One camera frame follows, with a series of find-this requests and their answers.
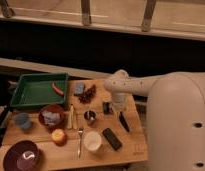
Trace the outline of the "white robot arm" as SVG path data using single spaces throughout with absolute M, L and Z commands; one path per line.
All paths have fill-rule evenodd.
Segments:
M 117 108 L 128 94 L 147 98 L 149 171 L 205 171 L 205 72 L 131 78 L 119 70 L 104 86 Z

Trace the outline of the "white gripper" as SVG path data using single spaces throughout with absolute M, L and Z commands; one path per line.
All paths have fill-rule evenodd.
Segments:
M 112 93 L 112 107 L 121 112 L 125 109 L 127 103 L 126 93 Z

